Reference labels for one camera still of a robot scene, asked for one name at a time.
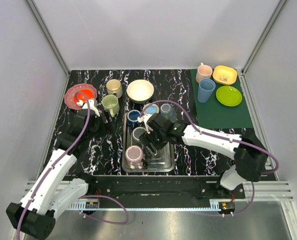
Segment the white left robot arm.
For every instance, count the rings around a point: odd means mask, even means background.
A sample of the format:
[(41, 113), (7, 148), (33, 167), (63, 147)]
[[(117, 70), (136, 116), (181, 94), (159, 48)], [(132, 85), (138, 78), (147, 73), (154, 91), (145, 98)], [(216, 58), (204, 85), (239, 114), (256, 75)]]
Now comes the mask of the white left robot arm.
[(73, 123), (57, 139), (51, 157), (29, 192), (6, 208), (16, 238), (25, 233), (37, 240), (45, 240), (52, 232), (56, 220), (78, 198), (91, 198), (96, 194), (96, 177), (78, 173), (72, 182), (56, 192), (69, 169), (85, 151), (92, 137), (101, 137), (113, 131), (109, 110), (100, 113), (94, 107), (80, 109)]

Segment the dark grey mug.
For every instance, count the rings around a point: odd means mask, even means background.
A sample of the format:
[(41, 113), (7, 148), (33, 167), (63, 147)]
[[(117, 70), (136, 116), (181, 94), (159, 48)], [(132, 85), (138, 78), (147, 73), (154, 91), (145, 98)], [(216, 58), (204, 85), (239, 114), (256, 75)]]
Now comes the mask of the dark grey mug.
[(136, 127), (133, 129), (132, 133), (131, 133), (131, 139), (132, 139), (132, 143), (133, 145), (136, 145), (136, 146), (141, 146), (142, 145), (142, 142), (140, 140), (140, 136), (142, 134), (144, 134), (146, 132), (146, 129), (144, 127)]

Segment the light green mug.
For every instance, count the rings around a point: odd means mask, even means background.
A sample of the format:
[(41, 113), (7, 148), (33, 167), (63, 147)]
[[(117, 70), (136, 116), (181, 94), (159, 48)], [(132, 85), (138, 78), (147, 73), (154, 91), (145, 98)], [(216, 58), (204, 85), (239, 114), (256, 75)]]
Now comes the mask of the light green mug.
[(119, 99), (115, 95), (106, 95), (102, 99), (104, 110), (108, 110), (111, 117), (115, 117), (120, 111)]

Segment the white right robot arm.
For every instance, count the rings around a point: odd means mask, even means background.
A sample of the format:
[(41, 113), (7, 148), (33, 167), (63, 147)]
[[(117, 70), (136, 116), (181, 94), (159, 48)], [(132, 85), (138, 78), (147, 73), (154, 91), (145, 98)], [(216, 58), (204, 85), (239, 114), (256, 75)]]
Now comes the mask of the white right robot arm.
[(268, 152), (254, 133), (226, 134), (202, 128), (181, 120), (171, 122), (160, 113), (138, 117), (146, 132), (140, 136), (148, 148), (162, 149), (167, 143), (200, 147), (222, 154), (235, 164), (220, 175), (215, 192), (227, 198), (236, 187), (245, 181), (259, 182), (265, 170)]

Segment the pink purple mug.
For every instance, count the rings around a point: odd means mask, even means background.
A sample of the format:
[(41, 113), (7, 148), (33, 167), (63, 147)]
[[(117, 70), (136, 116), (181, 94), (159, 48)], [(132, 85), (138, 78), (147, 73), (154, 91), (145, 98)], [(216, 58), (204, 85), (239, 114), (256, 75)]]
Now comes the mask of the pink purple mug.
[(146, 169), (148, 167), (144, 152), (138, 145), (131, 145), (126, 149), (125, 159), (131, 169)]

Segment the cream white mug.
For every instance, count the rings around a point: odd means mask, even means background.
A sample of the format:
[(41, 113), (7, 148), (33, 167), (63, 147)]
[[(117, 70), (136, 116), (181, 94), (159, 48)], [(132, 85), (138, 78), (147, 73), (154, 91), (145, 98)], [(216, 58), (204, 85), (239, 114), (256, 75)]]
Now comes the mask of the cream white mug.
[(118, 99), (123, 95), (122, 84), (117, 79), (111, 79), (106, 83), (106, 90), (109, 95), (114, 95)]

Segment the light blue mug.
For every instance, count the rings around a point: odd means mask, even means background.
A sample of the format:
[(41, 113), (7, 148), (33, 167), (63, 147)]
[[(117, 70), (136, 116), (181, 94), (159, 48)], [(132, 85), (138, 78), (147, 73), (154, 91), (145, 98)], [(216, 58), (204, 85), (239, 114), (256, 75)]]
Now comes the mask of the light blue mug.
[(153, 115), (155, 113), (159, 113), (160, 109), (159, 106), (155, 103), (147, 103), (142, 108), (142, 115)]

